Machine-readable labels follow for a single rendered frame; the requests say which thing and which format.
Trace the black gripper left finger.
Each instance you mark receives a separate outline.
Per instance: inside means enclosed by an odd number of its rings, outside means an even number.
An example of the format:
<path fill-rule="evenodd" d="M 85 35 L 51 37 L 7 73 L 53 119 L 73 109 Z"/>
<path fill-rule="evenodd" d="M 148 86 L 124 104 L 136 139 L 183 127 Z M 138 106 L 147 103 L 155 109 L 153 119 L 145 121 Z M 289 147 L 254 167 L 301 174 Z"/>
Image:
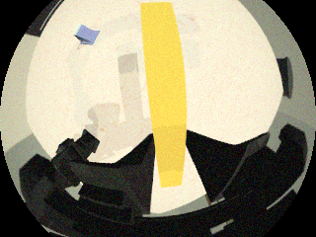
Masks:
<path fill-rule="evenodd" d="M 151 190 L 154 182 L 155 143 L 150 133 L 125 157 L 117 162 L 87 162 L 74 159 L 68 163 L 72 173 L 82 183 L 120 190 L 134 201 L 142 214 L 150 214 Z"/>

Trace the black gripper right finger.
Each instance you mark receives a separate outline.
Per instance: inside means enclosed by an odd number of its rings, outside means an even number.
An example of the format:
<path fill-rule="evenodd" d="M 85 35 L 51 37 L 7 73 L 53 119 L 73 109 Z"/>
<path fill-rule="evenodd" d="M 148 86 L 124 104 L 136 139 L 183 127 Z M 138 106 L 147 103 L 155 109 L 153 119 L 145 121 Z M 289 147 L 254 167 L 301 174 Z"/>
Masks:
<path fill-rule="evenodd" d="M 268 145 L 269 138 L 270 134 L 264 132 L 253 139 L 232 145 L 187 130 L 186 147 L 210 202 L 224 198 L 222 193 L 236 177 L 242 162 Z"/>

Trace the yellow bar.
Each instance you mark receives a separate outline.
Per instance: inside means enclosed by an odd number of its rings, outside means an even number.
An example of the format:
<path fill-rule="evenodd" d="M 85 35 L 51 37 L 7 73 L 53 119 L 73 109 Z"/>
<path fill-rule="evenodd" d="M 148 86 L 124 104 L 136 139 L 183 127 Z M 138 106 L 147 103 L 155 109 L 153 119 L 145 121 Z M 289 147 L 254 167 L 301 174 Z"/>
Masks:
<path fill-rule="evenodd" d="M 171 3 L 139 3 L 151 127 L 161 187 L 182 184 L 187 133 L 185 63 Z"/>

